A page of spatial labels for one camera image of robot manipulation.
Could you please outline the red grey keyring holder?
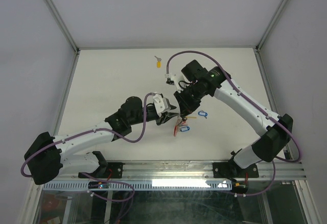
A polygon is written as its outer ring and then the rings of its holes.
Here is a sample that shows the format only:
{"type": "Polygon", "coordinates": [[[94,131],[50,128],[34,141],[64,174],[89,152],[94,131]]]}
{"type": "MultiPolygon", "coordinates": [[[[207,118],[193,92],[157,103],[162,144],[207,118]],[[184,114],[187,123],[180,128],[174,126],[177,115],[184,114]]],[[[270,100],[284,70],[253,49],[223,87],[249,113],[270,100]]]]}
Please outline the red grey keyring holder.
{"type": "Polygon", "coordinates": [[[176,137],[177,133],[179,132],[180,128],[185,124],[185,120],[178,116],[177,121],[175,123],[174,131],[173,131],[173,136],[176,137]]]}

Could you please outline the blue tag key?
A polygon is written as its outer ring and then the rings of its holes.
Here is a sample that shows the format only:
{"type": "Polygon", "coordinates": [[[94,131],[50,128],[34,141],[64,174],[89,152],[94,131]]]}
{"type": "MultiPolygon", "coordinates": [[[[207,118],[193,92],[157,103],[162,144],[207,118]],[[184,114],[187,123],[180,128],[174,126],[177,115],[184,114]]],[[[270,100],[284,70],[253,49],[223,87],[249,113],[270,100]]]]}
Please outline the blue tag key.
{"type": "Polygon", "coordinates": [[[203,110],[199,111],[199,112],[198,112],[198,115],[199,115],[199,116],[202,116],[202,117],[204,117],[204,118],[206,118],[206,119],[207,119],[207,117],[208,117],[208,113],[205,112],[205,111],[203,111],[203,110]]]}
{"type": "Polygon", "coordinates": [[[189,131],[190,130],[190,127],[189,126],[184,126],[184,127],[180,127],[179,128],[179,131],[180,132],[187,132],[187,131],[189,131]]]}

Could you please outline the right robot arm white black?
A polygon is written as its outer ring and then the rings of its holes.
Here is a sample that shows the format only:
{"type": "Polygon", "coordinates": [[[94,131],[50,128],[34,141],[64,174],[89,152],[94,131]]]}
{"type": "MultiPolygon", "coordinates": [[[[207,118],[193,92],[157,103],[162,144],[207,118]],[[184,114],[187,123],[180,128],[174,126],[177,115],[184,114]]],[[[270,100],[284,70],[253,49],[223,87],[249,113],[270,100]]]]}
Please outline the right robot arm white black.
{"type": "Polygon", "coordinates": [[[254,163],[271,162],[291,140],[292,117],[280,116],[257,104],[220,67],[207,70],[193,60],[181,72],[180,77],[166,75],[167,81],[176,86],[174,96],[181,117],[197,110],[202,98],[210,95],[238,113],[259,136],[251,145],[233,153],[228,162],[231,175],[239,177],[254,163]]]}

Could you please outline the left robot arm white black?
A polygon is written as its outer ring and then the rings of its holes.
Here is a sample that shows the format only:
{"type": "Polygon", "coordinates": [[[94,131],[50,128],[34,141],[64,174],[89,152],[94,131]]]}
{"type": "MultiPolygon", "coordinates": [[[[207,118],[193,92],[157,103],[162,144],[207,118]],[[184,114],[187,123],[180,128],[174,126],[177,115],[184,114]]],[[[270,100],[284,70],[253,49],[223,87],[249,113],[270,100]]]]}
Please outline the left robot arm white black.
{"type": "Polygon", "coordinates": [[[147,122],[154,121],[159,126],[178,115],[176,106],[162,94],[149,93],[146,97],[152,97],[152,102],[136,96],[127,98],[115,113],[86,130],[61,136],[39,134],[24,155],[21,174],[32,178],[36,185],[74,173],[104,176],[108,164],[101,152],[79,152],[118,139],[137,143],[144,136],[147,122]]]}

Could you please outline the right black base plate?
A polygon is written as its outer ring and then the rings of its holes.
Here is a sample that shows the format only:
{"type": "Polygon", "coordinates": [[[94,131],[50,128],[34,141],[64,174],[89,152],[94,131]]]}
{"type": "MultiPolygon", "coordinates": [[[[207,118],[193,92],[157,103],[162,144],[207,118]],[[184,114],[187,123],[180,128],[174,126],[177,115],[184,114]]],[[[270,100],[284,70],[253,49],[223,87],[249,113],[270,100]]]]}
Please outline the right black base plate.
{"type": "Polygon", "coordinates": [[[259,171],[256,164],[251,164],[247,168],[240,168],[237,165],[232,165],[229,162],[214,162],[213,166],[213,175],[214,178],[227,178],[227,179],[236,179],[236,178],[258,178],[259,171]]]}

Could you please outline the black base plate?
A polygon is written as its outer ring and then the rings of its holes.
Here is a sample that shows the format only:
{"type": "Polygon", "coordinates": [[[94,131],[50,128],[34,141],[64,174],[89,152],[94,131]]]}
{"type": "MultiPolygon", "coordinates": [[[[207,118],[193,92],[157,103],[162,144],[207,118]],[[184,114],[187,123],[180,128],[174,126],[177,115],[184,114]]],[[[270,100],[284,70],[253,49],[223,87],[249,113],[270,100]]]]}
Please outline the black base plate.
{"type": "Polygon", "coordinates": [[[95,171],[87,173],[91,177],[98,179],[121,179],[123,174],[123,162],[107,161],[107,165],[99,166],[95,171]]]}
{"type": "Polygon", "coordinates": [[[237,165],[232,165],[229,162],[214,162],[213,166],[213,175],[214,178],[227,178],[227,179],[236,179],[236,178],[258,178],[259,171],[256,164],[251,164],[247,168],[240,168],[237,165]]]}

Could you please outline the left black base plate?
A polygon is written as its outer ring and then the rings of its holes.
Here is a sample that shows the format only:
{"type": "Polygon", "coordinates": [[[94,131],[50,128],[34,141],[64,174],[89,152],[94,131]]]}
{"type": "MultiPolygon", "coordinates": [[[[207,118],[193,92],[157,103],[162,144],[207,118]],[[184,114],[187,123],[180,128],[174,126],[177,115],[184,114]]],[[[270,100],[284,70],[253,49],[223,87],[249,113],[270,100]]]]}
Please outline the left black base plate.
{"type": "Polygon", "coordinates": [[[107,161],[107,165],[99,166],[95,171],[87,173],[91,177],[98,179],[121,179],[123,174],[123,162],[107,161]]]}

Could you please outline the aluminium front rail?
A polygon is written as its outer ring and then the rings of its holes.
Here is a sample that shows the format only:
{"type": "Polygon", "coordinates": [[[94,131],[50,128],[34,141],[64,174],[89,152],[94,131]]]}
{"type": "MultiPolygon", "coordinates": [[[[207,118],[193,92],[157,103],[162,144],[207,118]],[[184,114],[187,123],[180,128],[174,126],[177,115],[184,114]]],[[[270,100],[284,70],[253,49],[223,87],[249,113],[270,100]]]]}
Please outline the aluminium front rail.
{"type": "MultiPolygon", "coordinates": [[[[201,178],[201,179],[226,179],[214,178],[214,162],[227,161],[115,161],[123,162],[122,180],[137,180],[151,178],[201,178]]],[[[74,161],[68,161],[67,165],[56,166],[51,163],[48,166],[36,167],[34,182],[37,185],[45,184],[51,180],[62,178],[84,178],[84,173],[95,171],[99,166],[106,166],[107,161],[92,160],[86,156],[74,161]]],[[[275,163],[256,163],[259,171],[258,178],[245,178],[251,181],[268,181],[275,178],[277,181],[305,180],[307,178],[301,163],[286,163],[276,160],[275,163]]]]}

